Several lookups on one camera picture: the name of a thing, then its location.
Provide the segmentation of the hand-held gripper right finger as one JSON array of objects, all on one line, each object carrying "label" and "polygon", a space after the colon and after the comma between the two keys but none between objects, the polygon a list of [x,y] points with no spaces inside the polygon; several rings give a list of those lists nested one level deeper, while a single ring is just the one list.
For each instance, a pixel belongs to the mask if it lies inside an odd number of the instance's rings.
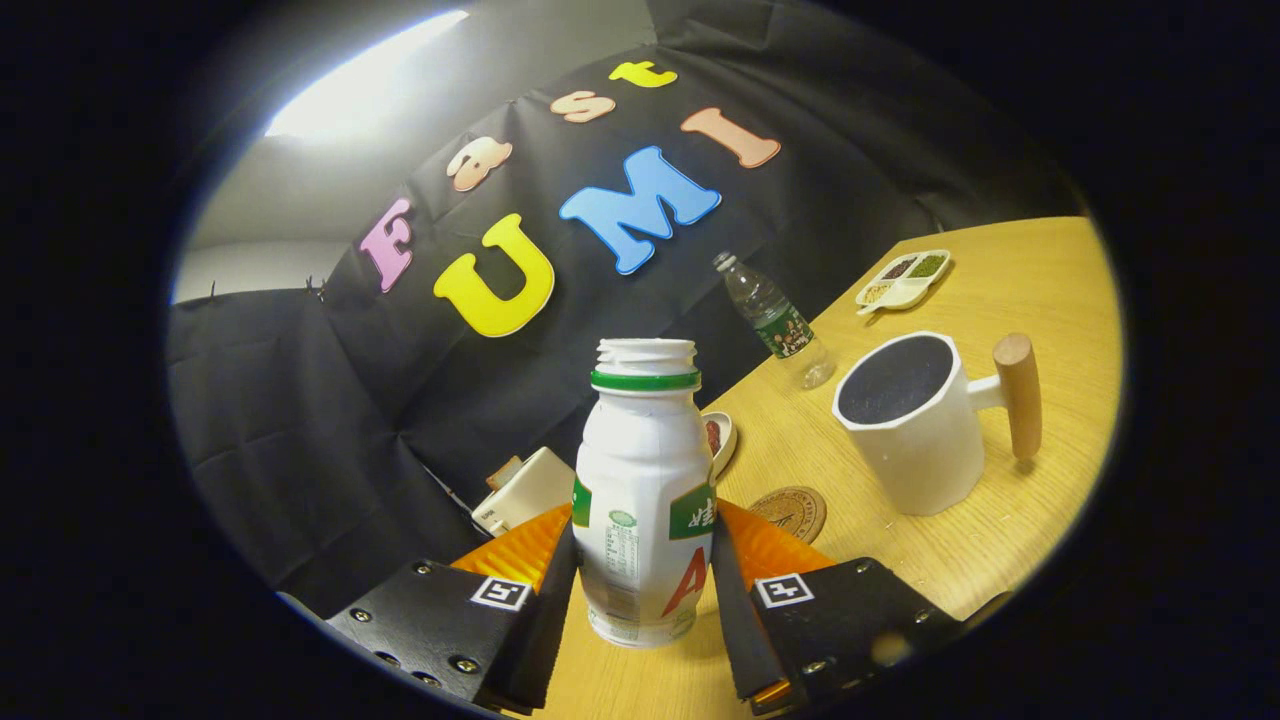
[{"label": "hand-held gripper right finger", "polygon": [[710,565],[735,691],[755,714],[855,694],[965,628],[878,560],[835,561],[726,500]]}]

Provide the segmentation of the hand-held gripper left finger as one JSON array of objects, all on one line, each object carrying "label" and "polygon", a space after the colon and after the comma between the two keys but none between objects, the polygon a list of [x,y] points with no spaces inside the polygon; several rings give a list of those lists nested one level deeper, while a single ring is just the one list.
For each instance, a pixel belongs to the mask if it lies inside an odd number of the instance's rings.
[{"label": "hand-held gripper left finger", "polygon": [[562,503],[454,562],[407,564],[325,626],[430,692],[530,714],[547,703],[577,568]]}]

